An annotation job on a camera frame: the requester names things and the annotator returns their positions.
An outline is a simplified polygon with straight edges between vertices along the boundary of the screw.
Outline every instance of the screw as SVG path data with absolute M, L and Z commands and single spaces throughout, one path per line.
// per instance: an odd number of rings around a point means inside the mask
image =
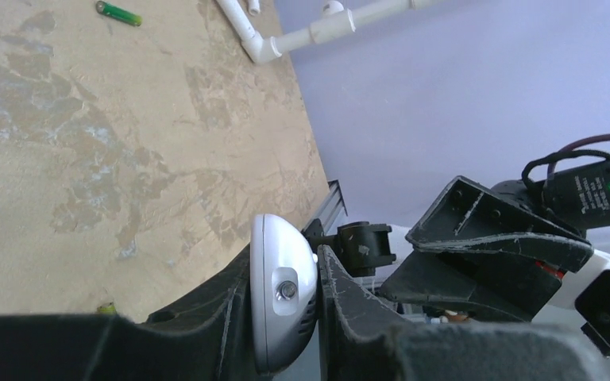
M 298 286 L 290 280 L 280 283 L 277 287 L 277 299 L 291 300 L 298 292 Z
M 606 312 L 600 312 L 600 314 L 597 315 L 597 320 L 599 320 L 600 322 L 602 322 L 604 324 L 609 324 L 610 323 L 610 314 L 607 314 Z

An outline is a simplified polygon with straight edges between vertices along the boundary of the black cable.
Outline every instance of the black cable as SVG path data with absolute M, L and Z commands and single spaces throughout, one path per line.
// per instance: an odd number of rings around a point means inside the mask
M 595 149 L 579 149 L 577 151 L 558 151 L 553 152 L 548 156 L 545 156 L 541 159 L 533 160 L 525 166 L 523 169 L 523 174 L 521 175 L 521 179 L 523 180 L 523 184 L 527 188 L 529 195 L 535 199 L 540 205 L 543 205 L 542 201 L 542 190 L 530 179 L 530 172 L 536 167 L 547 164 L 556 164 L 558 161 L 565 159 L 576 159 L 578 157 L 583 156 L 595 156 L 601 157 L 605 160 L 610 160 L 610 153 L 597 151 Z
M 568 145 L 560 148 L 560 150 L 558 152 L 573 151 L 574 149 L 583 147 L 584 145 L 595 144 L 595 143 L 602 143 L 602 142 L 605 142 L 605 141 L 610 141 L 610 133 L 605 133 L 605 134 L 602 134 L 602 135 L 596 135 L 594 137 L 586 137 L 584 139 L 580 139 L 580 140 L 574 141 L 573 143 L 569 143 Z M 555 163 L 548 164 L 548 169 L 547 169 L 547 172 L 546 172 L 546 177 L 552 175 L 554 171 L 555 171 Z

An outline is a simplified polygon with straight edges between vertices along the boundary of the label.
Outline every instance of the label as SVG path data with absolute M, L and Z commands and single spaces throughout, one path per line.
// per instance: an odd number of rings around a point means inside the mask
M 581 200 L 581 214 L 610 210 L 604 179 L 599 176 L 574 176 L 574 183 Z

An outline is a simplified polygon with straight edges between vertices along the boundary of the light purple wall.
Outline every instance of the light purple wall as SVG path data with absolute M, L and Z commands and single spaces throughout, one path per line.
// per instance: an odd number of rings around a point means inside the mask
M 284 31 L 322 4 L 277 0 Z M 610 1 L 450 0 L 291 57 L 352 220 L 413 225 L 455 175 L 491 187 L 610 132 Z

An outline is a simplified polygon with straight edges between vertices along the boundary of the floor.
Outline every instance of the floor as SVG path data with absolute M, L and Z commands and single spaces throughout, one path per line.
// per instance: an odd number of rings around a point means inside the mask
M 254 214 L 303 225 L 328 192 L 287 57 L 253 65 L 213 0 L 116 5 L 143 24 L 0 2 L 0 314 L 114 302 L 143 321 L 223 268 Z

